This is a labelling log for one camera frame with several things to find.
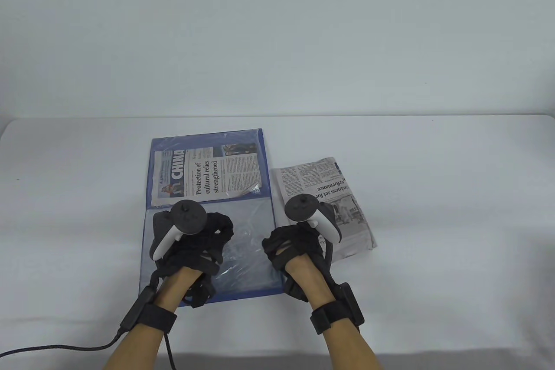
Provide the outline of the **person's right hand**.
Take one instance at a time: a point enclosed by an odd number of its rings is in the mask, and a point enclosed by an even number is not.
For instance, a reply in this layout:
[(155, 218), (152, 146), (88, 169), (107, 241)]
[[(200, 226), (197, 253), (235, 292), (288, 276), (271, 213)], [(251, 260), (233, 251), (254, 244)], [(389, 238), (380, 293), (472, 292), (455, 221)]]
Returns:
[(308, 255), (316, 268), (330, 277), (333, 245), (325, 243), (323, 249), (319, 232), (308, 223), (298, 223), (274, 229), (270, 236), (262, 240), (262, 249), (277, 271), (287, 278), (286, 264), (301, 255)]

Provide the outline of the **person's left hand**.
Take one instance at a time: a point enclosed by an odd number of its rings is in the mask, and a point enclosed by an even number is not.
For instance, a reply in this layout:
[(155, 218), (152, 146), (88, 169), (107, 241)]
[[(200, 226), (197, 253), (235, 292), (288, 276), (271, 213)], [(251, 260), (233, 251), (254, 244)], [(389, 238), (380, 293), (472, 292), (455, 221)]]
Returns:
[(194, 235), (183, 235), (172, 244), (159, 265), (173, 274), (182, 267), (217, 275), (223, 263), (223, 249), (233, 237), (232, 220), (221, 213), (210, 212), (204, 229)]

